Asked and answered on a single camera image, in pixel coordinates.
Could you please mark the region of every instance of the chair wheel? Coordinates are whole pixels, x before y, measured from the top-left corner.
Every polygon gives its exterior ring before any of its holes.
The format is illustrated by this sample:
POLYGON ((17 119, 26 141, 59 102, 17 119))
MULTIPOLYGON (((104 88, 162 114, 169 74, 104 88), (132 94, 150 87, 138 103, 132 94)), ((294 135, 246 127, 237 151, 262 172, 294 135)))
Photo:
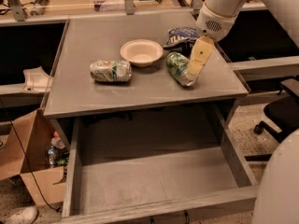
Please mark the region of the chair wheel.
POLYGON ((254 133, 261 134, 263 132, 263 127, 259 126, 258 124, 254 127, 254 133))

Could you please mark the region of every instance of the black chair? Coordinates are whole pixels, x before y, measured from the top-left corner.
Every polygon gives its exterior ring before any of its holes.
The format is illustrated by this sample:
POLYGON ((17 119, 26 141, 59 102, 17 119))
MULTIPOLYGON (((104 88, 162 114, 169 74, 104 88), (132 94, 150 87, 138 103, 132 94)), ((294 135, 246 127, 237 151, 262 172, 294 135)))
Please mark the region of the black chair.
MULTIPOLYGON (((299 81, 290 78, 280 83, 280 92, 286 91, 287 97, 278 99, 268 104, 263 112, 270 118, 281 130, 275 131, 266 122, 261 121, 255 126, 254 132, 261 134, 267 130, 279 143, 288 135, 299 128, 299 81)), ((271 154, 246 156, 247 161, 268 161, 271 154)))

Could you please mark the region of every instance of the open drawer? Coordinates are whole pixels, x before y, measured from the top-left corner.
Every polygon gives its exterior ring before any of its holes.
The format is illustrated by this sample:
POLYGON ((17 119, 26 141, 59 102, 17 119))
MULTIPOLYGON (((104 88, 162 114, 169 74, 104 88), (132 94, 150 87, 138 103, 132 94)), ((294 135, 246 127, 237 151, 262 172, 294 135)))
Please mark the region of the open drawer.
POLYGON ((256 180, 215 104, 76 118, 63 223, 189 223, 253 209, 256 180))

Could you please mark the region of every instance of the bowl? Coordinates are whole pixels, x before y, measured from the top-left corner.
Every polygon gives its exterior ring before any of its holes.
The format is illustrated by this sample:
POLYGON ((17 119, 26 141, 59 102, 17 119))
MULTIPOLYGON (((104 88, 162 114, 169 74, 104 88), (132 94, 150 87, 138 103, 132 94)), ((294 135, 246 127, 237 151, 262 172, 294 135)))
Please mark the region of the bowl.
POLYGON ((121 47, 122 58, 138 67, 149 66, 162 55, 163 48, 160 44, 145 39, 129 41, 121 47))

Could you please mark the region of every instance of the white shoe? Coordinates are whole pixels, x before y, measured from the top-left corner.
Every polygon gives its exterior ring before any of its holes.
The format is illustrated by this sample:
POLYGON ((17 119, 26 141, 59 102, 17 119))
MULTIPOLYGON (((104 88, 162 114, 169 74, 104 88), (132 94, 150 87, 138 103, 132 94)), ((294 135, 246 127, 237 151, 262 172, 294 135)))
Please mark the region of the white shoe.
POLYGON ((38 210, 34 206, 26 207, 20 212, 11 216, 6 224, 32 224, 36 221, 38 216, 38 210))

